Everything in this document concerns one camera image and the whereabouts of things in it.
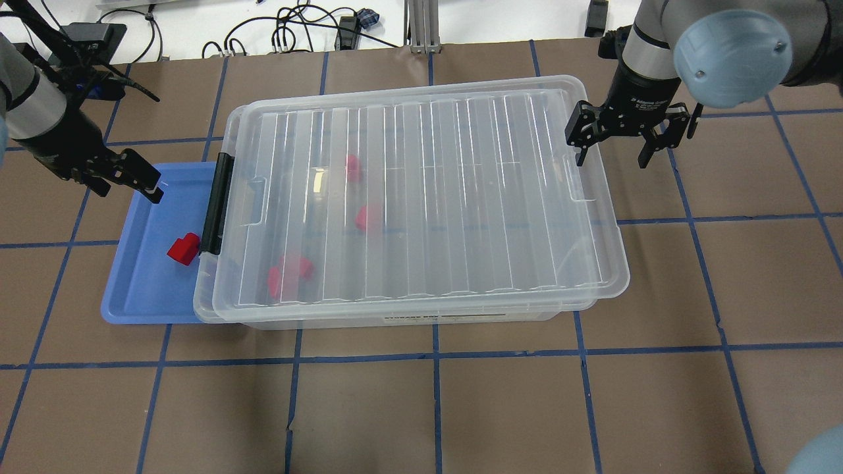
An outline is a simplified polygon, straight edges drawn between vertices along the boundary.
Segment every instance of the black handle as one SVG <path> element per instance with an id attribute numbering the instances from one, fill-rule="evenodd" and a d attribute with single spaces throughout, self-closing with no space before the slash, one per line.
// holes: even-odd
<path id="1" fill-rule="evenodd" d="M 205 214 L 205 228 L 202 230 L 202 242 L 199 250 L 219 255 L 223 247 L 223 225 L 225 208 L 228 205 L 228 188 L 231 186 L 231 172 L 234 170 L 234 157 L 227 153 L 217 156 L 217 168 L 213 174 L 211 197 Z"/>

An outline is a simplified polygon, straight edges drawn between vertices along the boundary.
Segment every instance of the light blue object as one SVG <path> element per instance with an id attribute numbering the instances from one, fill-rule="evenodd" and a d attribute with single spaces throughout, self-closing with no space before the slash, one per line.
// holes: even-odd
<path id="1" fill-rule="evenodd" d="M 199 256 L 185 267 L 167 256 L 176 239 L 202 234 L 216 164 L 159 164 L 158 204 L 135 192 L 100 307 L 113 324 L 199 323 L 193 290 Z"/>
<path id="2" fill-rule="evenodd" d="M 8 128 L 6 128 L 6 120 L 0 116 L 0 145 L 3 150 L 0 151 L 0 168 L 3 167 L 3 155 L 6 154 L 6 143 L 8 143 Z"/>
<path id="3" fill-rule="evenodd" d="M 703 105 L 727 109 L 776 87 L 793 61 L 790 35 L 771 16 L 751 10 L 713 13 L 676 41 L 674 66 Z"/>
<path id="4" fill-rule="evenodd" d="M 812 439 L 793 458 L 787 474 L 843 472 L 843 424 Z"/>

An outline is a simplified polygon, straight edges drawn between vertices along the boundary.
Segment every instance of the translucent storage bin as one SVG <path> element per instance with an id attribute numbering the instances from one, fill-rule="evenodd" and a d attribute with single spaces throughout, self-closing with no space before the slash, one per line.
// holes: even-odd
<path id="1" fill-rule="evenodd" d="M 201 254 L 194 310 L 385 326 L 542 320 L 620 294 L 602 159 L 595 147 L 578 168 L 565 144 L 585 97 L 555 76 L 238 108 L 221 249 Z"/>

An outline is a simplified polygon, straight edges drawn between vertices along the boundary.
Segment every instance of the blue tray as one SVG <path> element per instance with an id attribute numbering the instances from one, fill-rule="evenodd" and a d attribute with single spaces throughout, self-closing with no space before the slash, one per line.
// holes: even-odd
<path id="1" fill-rule="evenodd" d="M 159 164 L 164 197 L 134 193 L 108 284 L 102 316 L 113 324 L 201 323 L 193 312 L 199 256 L 185 267 L 167 256 L 176 239 L 202 234 L 214 163 Z"/>

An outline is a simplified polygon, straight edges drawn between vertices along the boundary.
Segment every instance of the white wall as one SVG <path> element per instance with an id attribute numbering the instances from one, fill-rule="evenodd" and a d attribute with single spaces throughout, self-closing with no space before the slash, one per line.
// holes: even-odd
<path id="1" fill-rule="evenodd" d="M 47 5 L 62 24 L 73 21 L 93 22 L 101 15 L 95 7 L 99 0 L 46 0 Z M 39 0 L 30 0 L 46 16 Z M 380 25 L 368 33 L 383 40 L 401 44 L 403 38 L 403 0 L 312 0 L 313 4 L 331 10 L 337 7 L 355 9 L 371 8 L 381 15 Z M 640 0 L 611 0 L 607 27 L 617 28 L 630 24 Z M 255 16 L 275 16 L 280 7 L 291 7 L 295 0 L 180 0 L 159 4 L 154 15 L 164 34 L 164 55 L 171 59 L 196 58 L 206 41 L 222 42 L 225 35 L 240 21 Z M 146 7 L 136 7 L 145 11 Z M 440 0 L 439 17 L 443 43 L 478 43 L 516 40 L 543 40 L 550 38 L 576 38 L 585 30 L 588 0 Z M 129 62 L 149 42 L 149 24 L 140 15 L 117 13 L 109 17 L 113 23 L 128 25 L 112 62 Z M 271 51 L 271 20 L 256 21 L 235 33 L 243 41 L 249 54 L 266 54 Z M 293 26 L 299 38 L 297 47 L 304 47 L 306 40 L 300 26 Z M 322 51 L 333 49 L 336 33 L 328 29 L 311 28 L 314 48 Z M 0 19 L 0 31 L 12 42 L 29 38 L 17 19 Z M 42 54 L 46 49 L 35 38 Z M 362 38 L 361 48 L 382 47 Z M 144 58 L 151 61 L 157 56 L 158 42 Z"/>

